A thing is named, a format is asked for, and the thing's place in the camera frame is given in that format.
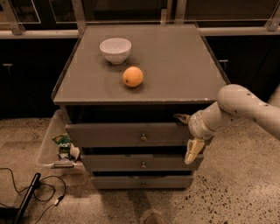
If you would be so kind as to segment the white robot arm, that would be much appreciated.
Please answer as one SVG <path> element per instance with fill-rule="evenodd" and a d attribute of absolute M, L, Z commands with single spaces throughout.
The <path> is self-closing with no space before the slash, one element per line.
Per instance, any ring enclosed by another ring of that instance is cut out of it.
<path fill-rule="evenodd" d="M 280 139 L 280 108 L 270 105 L 243 86 L 230 84 L 223 87 L 217 101 L 192 115 L 175 114 L 188 126 L 191 134 L 187 142 L 185 163 L 192 163 L 205 145 L 221 127 L 228 127 L 248 119 Z"/>

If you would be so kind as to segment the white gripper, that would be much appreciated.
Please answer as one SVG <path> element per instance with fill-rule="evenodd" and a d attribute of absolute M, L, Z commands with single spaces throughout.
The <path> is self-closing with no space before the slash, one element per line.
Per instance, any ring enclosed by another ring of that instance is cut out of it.
<path fill-rule="evenodd" d="M 210 130 L 202 119 L 202 111 L 194 113 L 189 116 L 187 114 L 175 114 L 175 118 L 179 119 L 182 123 L 188 124 L 190 133 L 196 137 L 189 139 L 187 142 L 187 151 L 185 154 L 185 163 L 191 164 L 198 156 L 200 151 L 205 145 L 205 141 L 214 135 L 214 132 Z"/>

